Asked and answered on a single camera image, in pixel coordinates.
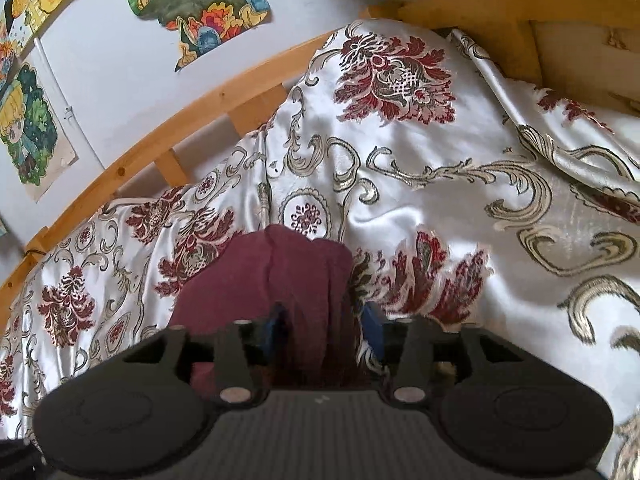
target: wooden bed rail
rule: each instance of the wooden bed rail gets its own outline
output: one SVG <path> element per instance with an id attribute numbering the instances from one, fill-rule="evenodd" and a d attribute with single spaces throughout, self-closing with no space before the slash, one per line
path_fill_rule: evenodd
<path id="1" fill-rule="evenodd" d="M 313 54 L 324 45 L 329 33 L 299 44 L 255 66 L 180 110 L 140 140 L 110 165 L 84 190 L 49 228 L 41 229 L 26 247 L 26 256 L 0 287 L 0 324 L 9 317 L 9 307 L 31 269 L 81 222 L 108 202 L 123 184 L 149 164 L 155 164 L 169 186 L 190 183 L 174 146 L 228 114 L 238 134 L 264 124 L 287 97 L 283 81 L 304 73 Z"/>

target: white wall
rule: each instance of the white wall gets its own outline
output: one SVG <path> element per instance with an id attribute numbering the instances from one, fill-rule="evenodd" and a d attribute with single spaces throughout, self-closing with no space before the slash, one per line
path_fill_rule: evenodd
<path id="1" fill-rule="evenodd" d="M 20 242 L 12 233 L 0 237 L 0 283 L 4 283 L 23 256 Z"/>
<path id="2" fill-rule="evenodd" d="M 42 35 L 44 53 L 62 94 L 72 105 L 82 131 L 63 120 L 62 95 L 47 75 L 43 60 L 28 55 L 79 160 L 37 204 L 21 189 L 8 153 L 0 146 L 0 216 L 21 243 L 50 225 L 68 204 L 124 151 L 153 128 L 209 89 L 254 64 L 358 17 L 368 4 L 382 0 L 268 0 L 271 21 L 223 44 L 181 72 L 176 32 L 137 18 L 126 0 L 75 0 Z M 196 164 L 196 176 L 210 168 L 236 138 L 220 121 L 188 139 L 178 154 Z M 82 137 L 86 136 L 90 145 Z M 209 150 L 208 158 L 203 156 Z M 127 190 L 151 194 L 161 186 L 152 170 Z"/>

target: bed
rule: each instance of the bed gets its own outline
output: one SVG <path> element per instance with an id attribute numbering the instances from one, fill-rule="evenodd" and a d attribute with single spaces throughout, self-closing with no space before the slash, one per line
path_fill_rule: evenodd
<path id="1" fill-rule="evenodd" d="M 600 471 L 638 480 L 640 119 L 545 88 L 527 23 L 638 30 L 640 0 L 522 1 L 371 8 L 129 150 L 0 291 L 0 436 L 30 437 L 47 392 L 162 330 L 229 240 L 279 223 L 345 244 L 358 301 L 482 324 L 594 388 L 616 423 Z M 244 135 L 191 182 L 172 148 L 224 113 Z M 170 188 L 118 198 L 149 164 Z M 378 367 L 366 344 L 358 358 Z"/>

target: maroon pillow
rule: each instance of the maroon pillow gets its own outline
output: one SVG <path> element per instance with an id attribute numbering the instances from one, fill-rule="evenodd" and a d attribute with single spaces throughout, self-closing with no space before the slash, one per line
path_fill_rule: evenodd
<path id="1" fill-rule="evenodd" d="M 234 238 L 225 252 L 182 288 L 169 325 L 193 335 L 236 319 L 287 311 L 289 341 L 271 385 L 346 385 L 356 375 L 359 334 L 348 295 L 351 252 L 330 240 L 309 240 L 280 225 Z M 211 391 L 211 364 L 197 364 L 191 384 Z"/>

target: white satin bedspread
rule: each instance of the white satin bedspread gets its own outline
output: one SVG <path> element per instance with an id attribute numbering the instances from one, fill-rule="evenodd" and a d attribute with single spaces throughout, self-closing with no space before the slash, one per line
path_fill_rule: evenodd
<path id="1" fill-rule="evenodd" d="M 112 202 L 51 251 L 2 339 L 0 436 L 30 436 L 47 392 L 165 327 L 232 236 L 280 222 L 347 245 L 359 299 L 481 323 L 597 390 L 616 423 L 600 470 L 640 480 L 640 120 L 449 40 L 336 32 L 207 178 Z"/>

